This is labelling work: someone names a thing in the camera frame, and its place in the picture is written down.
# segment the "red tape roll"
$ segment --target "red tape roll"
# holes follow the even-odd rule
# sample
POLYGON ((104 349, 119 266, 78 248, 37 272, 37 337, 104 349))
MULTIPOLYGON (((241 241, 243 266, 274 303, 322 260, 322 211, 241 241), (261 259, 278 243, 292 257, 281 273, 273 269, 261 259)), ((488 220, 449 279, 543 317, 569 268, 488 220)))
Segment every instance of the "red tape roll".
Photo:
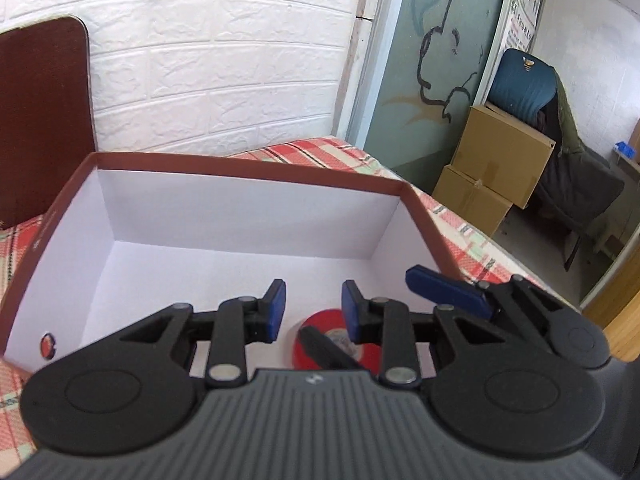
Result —
MULTIPOLYGON (((356 359, 365 368, 377 375, 380 371, 380 347, 374 344, 356 345, 349 340, 342 311, 337 308, 321 310, 309 317, 300 328, 315 326, 320 332, 338 345, 343 351, 356 359)), ((306 355, 300 340, 296 336, 293 345, 293 367, 296 370, 319 370, 320 367, 306 355)))

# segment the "frosted glass panel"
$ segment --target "frosted glass panel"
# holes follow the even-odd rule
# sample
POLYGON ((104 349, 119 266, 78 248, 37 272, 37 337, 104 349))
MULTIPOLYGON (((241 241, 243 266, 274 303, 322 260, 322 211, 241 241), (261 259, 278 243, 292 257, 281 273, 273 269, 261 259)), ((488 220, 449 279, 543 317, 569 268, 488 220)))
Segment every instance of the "frosted glass panel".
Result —
POLYGON ((478 90, 502 0, 402 0, 365 150, 427 192, 478 90))

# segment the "black circular joint cover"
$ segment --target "black circular joint cover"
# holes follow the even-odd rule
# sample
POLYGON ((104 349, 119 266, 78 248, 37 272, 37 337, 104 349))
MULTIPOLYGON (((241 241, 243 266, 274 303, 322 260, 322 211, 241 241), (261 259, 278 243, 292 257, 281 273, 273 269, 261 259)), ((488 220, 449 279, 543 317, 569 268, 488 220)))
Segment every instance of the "black circular joint cover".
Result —
POLYGON ((540 460, 578 449, 604 412, 582 368, 526 344, 481 344, 433 380, 430 402, 453 434, 486 452, 540 460))
POLYGON ((602 329, 567 308, 549 314, 546 338, 560 357, 583 368, 600 368, 610 357, 609 342, 602 329))
POLYGON ((192 381, 153 345, 96 351, 97 345, 26 383, 20 410, 39 447, 85 456, 128 453, 173 433, 190 415, 192 381))

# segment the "plaid tablecloth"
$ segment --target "plaid tablecloth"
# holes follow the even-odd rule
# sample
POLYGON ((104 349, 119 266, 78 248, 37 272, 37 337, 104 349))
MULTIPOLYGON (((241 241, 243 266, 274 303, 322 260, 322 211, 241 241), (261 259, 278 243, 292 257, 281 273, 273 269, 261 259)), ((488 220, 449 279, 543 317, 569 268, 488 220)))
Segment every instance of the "plaid tablecloth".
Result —
MULTIPOLYGON (((398 178, 372 156, 336 137, 298 140, 233 156, 398 178)), ((426 193, 417 188, 415 191, 420 196, 424 207, 431 213, 463 275, 470 282, 488 280, 500 283, 507 281, 512 274, 522 274, 537 281, 529 275, 527 269, 458 215, 426 193)), ((41 219, 37 217, 15 228, 0 231, 0 294, 6 289, 16 265, 36 234, 41 219)), ((21 389, 20 377, 0 362, 0 476, 2 477, 34 451, 18 410, 21 389)))

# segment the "chair leg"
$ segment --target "chair leg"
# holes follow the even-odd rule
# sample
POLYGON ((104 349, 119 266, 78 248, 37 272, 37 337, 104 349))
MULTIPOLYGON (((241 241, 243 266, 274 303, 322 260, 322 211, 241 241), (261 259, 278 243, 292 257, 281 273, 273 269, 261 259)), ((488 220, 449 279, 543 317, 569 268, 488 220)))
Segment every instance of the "chair leg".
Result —
POLYGON ((571 254, 569 254, 569 257, 564 263, 564 270, 569 270, 569 268, 571 267, 571 264, 574 262, 575 255, 578 253, 578 247, 580 246, 581 240, 582 240, 582 236, 578 236, 578 239, 575 241, 575 245, 571 251, 571 254))

